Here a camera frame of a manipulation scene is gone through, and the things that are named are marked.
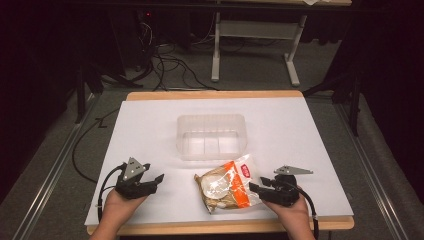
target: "red logo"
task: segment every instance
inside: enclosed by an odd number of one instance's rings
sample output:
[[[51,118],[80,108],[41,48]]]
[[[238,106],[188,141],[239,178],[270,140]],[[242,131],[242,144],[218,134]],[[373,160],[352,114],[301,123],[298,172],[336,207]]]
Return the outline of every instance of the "red logo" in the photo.
[[[241,167],[241,171],[246,178],[250,178],[250,171],[246,164],[243,164]]]

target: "transparent box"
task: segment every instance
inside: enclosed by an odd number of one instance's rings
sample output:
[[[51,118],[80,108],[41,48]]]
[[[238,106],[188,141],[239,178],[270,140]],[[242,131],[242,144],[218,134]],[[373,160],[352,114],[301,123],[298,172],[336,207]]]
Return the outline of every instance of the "transparent box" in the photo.
[[[183,160],[236,159],[243,154],[246,145],[246,124],[240,114],[178,118],[177,149]]]

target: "gray carpet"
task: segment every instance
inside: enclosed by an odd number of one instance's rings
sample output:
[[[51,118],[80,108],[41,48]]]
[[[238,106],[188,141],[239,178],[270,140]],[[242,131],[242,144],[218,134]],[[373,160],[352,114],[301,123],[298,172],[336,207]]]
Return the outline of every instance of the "gray carpet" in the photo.
[[[226,51],[221,55],[219,83],[209,81],[212,50],[207,48],[207,45],[193,48],[190,52],[172,50],[172,47],[161,48],[161,52],[162,56],[165,56],[166,52],[172,51],[170,54],[184,59],[193,69],[199,81],[220,90],[293,89],[281,58],[281,49],[288,47],[288,42],[278,42],[269,46],[268,44],[265,46],[265,43],[268,42],[255,41],[236,52],[233,50],[240,47],[238,43],[224,44],[223,49]],[[299,46],[295,57],[301,82],[299,90],[308,89],[321,82],[337,47],[337,44],[320,46],[316,42]],[[187,88],[187,83],[191,86],[200,86],[191,73],[184,74],[182,67],[171,70],[172,64],[165,65],[170,71],[164,76],[164,88],[168,90]],[[136,74],[131,70],[128,72],[129,75]],[[156,87],[158,77],[152,73],[139,83],[145,85],[143,91],[151,91]],[[79,136],[95,122],[95,118],[103,117],[119,107],[126,95],[133,91],[109,84],[105,84],[105,87],[102,95],[95,96],[94,100],[90,101],[94,102],[94,105],[87,120],[80,126]],[[341,111],[345,106],[332,104],[329,94],[324,92],[311,97],[308,99],[308,105],[355,214],[355,227],[352,230],[333,232],[332,239],[406,239],[405,235],[409,239],[424,239],[423,230],[419,226],[419,223],[424,222],[423,206],[391,156],[378,127],[373,122],[366,101],[361,99],[358,125],[360,136],[352,138]],[[117,113],[114,113],[105,118],[103,125],[107,127],[95,126],[82,138],[76,148],[76,164],[90,178],[97,180],[116,117]],[[33,160],[0,206],[0,239],[13,238],[56,158],[61,155],[62,146],[65,145],[72,129],[76,127],[75,119],[74,96],[68,104],[68,111],[46,133],[46,138]],[[358,151],[358,142],[365,150],[370,165],[374,167],[383,193],[387,193],[390,203],[396,210],[398,220],[405,231],[400,237],[396,235],[398,228],[394,227],[394,233],[390,221],[382,213],[378,194],[372,187],[372,181],[370,184],[368,173],[364,169],[364,157],[363,153]],[[48,193],[49,199],[37,221],[29,229],[27,239],[88,239],[84,221],[88,210],[87,204],[92,199],[95,184],[77,174],[72,165],[71,152],[62,155],[66,156],[66,164],[53,191]],[[320,239],[328,237],[328,232],[322,232]]]

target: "white desk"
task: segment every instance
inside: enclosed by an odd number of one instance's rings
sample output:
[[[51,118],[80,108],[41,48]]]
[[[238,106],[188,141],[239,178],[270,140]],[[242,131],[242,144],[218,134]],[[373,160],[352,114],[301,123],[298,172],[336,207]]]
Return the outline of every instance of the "white desk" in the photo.
[[[95,205],[105,176],[129,157],[151,164],[142,181],[162,173],[165,178],[157,193],[121,228],[120,235],[283,231],[275,214],[263,204],[217,210],[212,215],[203,205],[194,174],[202,175],[223,162],[182,161],[176,148],[177,118],[216,113],[244,115],[245,153],[253,155],[261,176],[272,178],[273,171],[284,164],[314,171],[297,180],[314,201],[320,229],[353,227],[352,209],[300,92],[133,93],[127,100],[122,103],[86,219],[89,233],[98,224]],[[114,185],[117,176],[106,186]]]
[[[273,4],[306,4],[303,0],[227,0],[225,2],[255,2]],[[321,6],[350,6],[351,0],[330,0],[329,2],[319,0],[316,5]],[[297,23],[275,23],[275,22],[254,22],[254,21],[230,21],[221,20],[219,12],[215,15],[215,49],[212,60],[212,81],[219,81],[220,66],[220,37],[245,37],[245,38],[267,38],[267,39],[288,39],[292,41],[289,53],[284,54],[284,62],[290,76],[292,86],[299,86],[300,81],[293,63],[303,28],[305,27],[306,15],[300,17]]]

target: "food in package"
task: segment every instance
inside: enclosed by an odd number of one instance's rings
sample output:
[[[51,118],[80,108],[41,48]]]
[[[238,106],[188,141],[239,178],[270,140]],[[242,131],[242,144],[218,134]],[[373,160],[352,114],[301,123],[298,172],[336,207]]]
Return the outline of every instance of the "food in package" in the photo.
[[[209,213],[216,208],[245,208],[261,202],[259,196],[249,190],[249,182],[260,182],[250,154],[229,161],[201,177],[196,174],[194,180]]]

